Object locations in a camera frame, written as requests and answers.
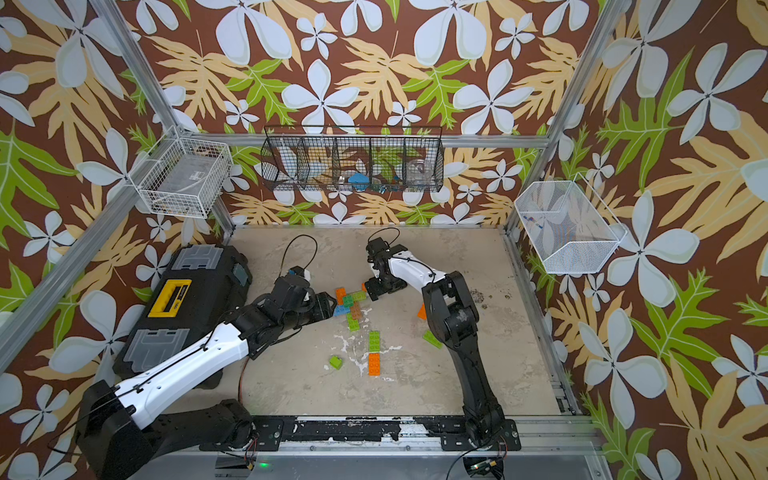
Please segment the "blue brick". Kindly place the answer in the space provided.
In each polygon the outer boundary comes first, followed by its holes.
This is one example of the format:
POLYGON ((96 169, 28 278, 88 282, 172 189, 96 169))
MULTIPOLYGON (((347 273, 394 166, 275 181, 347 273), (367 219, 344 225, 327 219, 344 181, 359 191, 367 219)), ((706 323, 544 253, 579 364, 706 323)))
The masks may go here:
POLYGON ((334 317, 345 316, 349 313, 350 313, 350 308, 348 306, 337 305, 336 308, 334 309, 333 316, 334 317))

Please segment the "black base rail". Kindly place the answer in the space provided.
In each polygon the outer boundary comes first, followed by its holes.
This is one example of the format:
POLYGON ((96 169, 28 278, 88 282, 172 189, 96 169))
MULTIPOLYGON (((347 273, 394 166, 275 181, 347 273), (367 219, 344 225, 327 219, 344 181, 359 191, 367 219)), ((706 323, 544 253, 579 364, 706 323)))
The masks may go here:
POLYGON ((475 447, 460 415, 298 417, 254 416, 259 451, 285 450, 287 444, 424 446, 462 452, 475 447))

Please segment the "lime brick front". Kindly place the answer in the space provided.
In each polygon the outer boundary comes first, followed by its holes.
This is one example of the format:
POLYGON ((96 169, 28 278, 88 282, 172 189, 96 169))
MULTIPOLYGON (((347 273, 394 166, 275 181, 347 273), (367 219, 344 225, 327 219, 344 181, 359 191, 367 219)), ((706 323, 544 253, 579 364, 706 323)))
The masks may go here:
POLYGON ((346 319, 347 319, 347 326, 350 332, 357 332, 360 330, 359 321, 355 319, 352 314, 348 314, 346 316, 346 319))

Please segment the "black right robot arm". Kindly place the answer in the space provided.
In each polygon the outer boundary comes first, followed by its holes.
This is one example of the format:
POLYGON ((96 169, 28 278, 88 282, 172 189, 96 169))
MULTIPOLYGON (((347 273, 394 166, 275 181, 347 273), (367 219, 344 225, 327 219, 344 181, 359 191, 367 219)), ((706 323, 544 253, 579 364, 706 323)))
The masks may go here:
POLYGON ((449 350, 459 378, 471 444, 489 447, 501 442, 506 417, 481 359, 479 312, 463 275, 434 269, 405 246, 381 237, 369 239, 366 252, 373 277, 365 289, 372 300, 408 286, 422 294, 429 330, 449 350))

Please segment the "black yellow toolbox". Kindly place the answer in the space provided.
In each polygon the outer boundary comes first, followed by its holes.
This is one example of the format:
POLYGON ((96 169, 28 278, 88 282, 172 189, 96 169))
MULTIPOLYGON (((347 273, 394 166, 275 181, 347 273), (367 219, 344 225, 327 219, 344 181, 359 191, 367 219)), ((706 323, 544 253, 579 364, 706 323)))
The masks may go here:
POLYGON ((245 304, 251 283, 248 259, 233 246, 179 250, 117 355, 115 374, 134 377, 202 339, 245 304))

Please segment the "orange brick front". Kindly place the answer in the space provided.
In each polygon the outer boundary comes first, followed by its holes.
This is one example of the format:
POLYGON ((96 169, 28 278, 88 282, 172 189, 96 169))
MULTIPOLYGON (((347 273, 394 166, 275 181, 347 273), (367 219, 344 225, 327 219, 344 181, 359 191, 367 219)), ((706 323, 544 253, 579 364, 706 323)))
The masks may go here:
POLYGON ((335 290, 335 296, 337 303, 343 305, 345 302, 344 298, 346 297, 346 290, 344 288, 337 288, 335 290))

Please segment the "blue object in basket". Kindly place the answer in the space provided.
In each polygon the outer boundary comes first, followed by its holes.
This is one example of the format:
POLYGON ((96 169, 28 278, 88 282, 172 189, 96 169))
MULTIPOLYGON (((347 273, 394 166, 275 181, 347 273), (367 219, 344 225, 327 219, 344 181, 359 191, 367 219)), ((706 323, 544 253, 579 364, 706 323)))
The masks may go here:
POLYGON ((367 175, 357 172, 348 178, 347 183, 355 191, 361 192, 370 187, 371 180, 367 175))

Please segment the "small lime brick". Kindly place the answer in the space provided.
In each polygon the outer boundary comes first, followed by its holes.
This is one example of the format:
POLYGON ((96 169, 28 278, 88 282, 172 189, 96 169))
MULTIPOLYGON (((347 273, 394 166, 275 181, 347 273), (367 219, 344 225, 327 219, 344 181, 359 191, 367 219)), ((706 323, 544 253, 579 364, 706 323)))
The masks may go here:
POLYGON ((332 356, 329 359, 329 364, 335 370, 339 370, 343 366, 343 360, 338 356, 332 356))

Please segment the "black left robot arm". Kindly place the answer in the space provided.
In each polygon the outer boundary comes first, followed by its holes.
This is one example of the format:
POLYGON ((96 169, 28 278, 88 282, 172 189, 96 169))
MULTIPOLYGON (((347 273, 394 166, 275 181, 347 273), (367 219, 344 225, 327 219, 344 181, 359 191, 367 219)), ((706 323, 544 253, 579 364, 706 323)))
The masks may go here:
POLYGON ((194 446, 247 449, 252 415, 238 400, 170 414, 204 380, 244 358, 256 359, 286 330, 332 318, 334 295, 287 274, 269 293, 235 309, 199 341, 115 386, 99 381, 83 396, 73 441, 99 479, 127 479, 160 456, 194 446))

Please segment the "white mesh basket right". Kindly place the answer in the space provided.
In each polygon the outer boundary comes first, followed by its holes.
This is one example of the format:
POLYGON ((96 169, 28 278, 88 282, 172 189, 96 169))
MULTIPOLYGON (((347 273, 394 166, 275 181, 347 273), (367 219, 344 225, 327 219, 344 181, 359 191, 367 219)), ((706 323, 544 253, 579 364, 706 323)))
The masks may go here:
POLYGON ((597 191, 583 182, 535 181, 514 205, 548 274, 596 274, 628 234, 597 191))

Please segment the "tan brick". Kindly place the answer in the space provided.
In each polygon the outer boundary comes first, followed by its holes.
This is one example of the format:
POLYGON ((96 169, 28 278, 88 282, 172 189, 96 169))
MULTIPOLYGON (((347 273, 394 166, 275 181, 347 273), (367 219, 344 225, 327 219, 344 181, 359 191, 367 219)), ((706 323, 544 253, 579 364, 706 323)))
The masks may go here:
POLYGON ((352 304, 350 307, 350 315, 354 320, 361 320, 363 318, 363 313, 359 302, 352 304))

